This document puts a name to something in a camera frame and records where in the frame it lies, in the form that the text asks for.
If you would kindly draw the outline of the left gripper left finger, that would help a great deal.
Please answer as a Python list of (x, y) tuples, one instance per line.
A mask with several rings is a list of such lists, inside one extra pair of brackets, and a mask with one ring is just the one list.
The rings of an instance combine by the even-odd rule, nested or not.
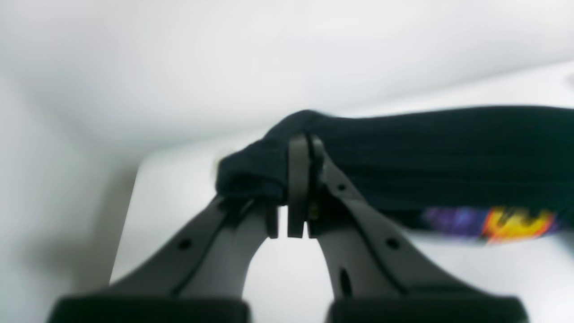
[(250, 262), (278, 236), (279, 202), (216, 196), (164, 247), (99, 292), (60, 300), (50, 323), (248, 323)]

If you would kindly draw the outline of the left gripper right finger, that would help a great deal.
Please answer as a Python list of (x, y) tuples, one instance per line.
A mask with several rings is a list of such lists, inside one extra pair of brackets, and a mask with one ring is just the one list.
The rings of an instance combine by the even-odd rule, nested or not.
[(329, 323), (527, 323), (515, 297), (466, 284), (426, 257), (375, 210), (318, 137), (308, 137), (310, 237), (327, 263)]

